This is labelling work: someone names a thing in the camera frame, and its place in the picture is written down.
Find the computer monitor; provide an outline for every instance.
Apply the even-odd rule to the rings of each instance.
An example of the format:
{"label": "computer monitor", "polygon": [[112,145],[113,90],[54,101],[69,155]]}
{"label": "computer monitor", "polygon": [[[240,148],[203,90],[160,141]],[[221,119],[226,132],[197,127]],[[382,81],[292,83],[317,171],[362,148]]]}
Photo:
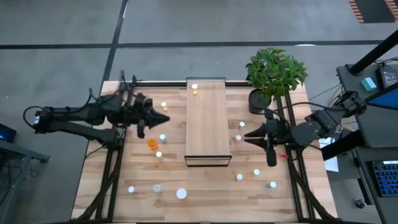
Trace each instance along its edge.
{"label": "computer monitor", "polygon": [[398,110],[398,83],[366,99],[368,105]]}

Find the gray floor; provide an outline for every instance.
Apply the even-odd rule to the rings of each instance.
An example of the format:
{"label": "gray floor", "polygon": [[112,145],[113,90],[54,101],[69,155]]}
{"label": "gray floor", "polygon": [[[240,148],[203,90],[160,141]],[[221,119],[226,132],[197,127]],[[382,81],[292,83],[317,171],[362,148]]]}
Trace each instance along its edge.
{"label": "gray floor", "polygon": [[[121,2],[0,0],[0,44],[111,43]],[[397,28],[358,23],[348,0],[130,0],[119,42],[381,40]],[[281,48],[305,62],[310,75],[305,85],[312,98],[338,84],[336,66],[354,63],[373,47]],[[117,80],[119,70],[125,69],[145,80],[209,76],[240,80],[258,48],[118,49],[110,79]],[[87,144],[69,134],[34,135],[22,121],[23,110],[30,105],[82,105],[89,87],[99,92],[108,53],[108,49],[0,50],[0,123],[18,131],[16,142],[21,146],[52,155],[48,164],[34,164],[40,175],[27,178],[16,223],[70,218]],[[397,53],[394,48],[384,57]],[[333,92],[312,101],[325,105]],[[380,222],[374,207],[353,206],[361,198],[355,181],[333,175],[330,181],[339,217]]]}

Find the white paper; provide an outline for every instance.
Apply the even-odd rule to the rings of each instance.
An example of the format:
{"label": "white paper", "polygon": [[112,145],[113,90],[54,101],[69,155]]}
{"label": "white paper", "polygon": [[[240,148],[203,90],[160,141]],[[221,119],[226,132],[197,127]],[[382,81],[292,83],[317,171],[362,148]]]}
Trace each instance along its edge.
{"label": "white paper", "polygon": [[[319,139],[319,146],[323,148],[333,143],[334,141],[335,141],[334,138]],[[338,162],[336,156],[325,161],[325,169],[328,171],[338,172]]]}

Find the yellow object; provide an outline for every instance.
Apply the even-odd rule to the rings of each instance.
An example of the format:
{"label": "yellow object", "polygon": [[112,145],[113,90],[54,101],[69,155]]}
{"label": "yellow object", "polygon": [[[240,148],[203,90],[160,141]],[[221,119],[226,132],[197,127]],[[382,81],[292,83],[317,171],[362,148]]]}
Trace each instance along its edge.
{"label": "yellow object", "polygon": [[155,139],[148,140],[147,144],[150,147],[150,149],[152,149],[152,150],[156,150],[157,149],[157,142],[156,142]]}

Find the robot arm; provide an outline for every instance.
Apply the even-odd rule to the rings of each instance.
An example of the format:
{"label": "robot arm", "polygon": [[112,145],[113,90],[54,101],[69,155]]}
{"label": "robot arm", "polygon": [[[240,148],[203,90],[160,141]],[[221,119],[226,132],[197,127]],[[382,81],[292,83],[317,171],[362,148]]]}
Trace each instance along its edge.
{"label": "robot arm", "polygon": [[130,103],[127,103],[123,99],[121,91],[117,91],[111,95],[96,98],[94,103],[86,103],[79,108],[53,108],[46,106],[40,111],[35,112],[35,121],[32,127],[35,129],[36,134],[63,131],[83,136],[89,140],[97,140],[101,144],[111,146],[118,137],[118,132],[115,128],[95,129],[71,122],[84,121],[91,125],[99,125],[103,124],[105,118],[107,118],[115,127],[128,127],[136,124],[138,137],[144,138],[144,129],[146,126],[153,128],[158,124],[168,121],[170,118],[155,111],[152,99],[146,98],[142,93],[133,95],[132,89],[135,83],[135,77],[133,77],[133,82],[129,86],[124,83],[129,93],[128,102],[131,101],[132,96],[135,97],[133,105],[130,105]]}
{"label": "robot arm", "polygon": [[244,135],[246,142],[262,147],[267,152],[269,166],[276,166],[276,155],[273,145],[290,144],[297,149],[304,150],[312,141],[331,136],[342,118],[352,115],[361,115],[366,111],[366,103],[361,100],[358,93],[350,91],[335,103],[333,108],[314,111],[297,126],[290,127],[284,121],[274,119],[272,113],[267,113],[267,123],[260,128]]}

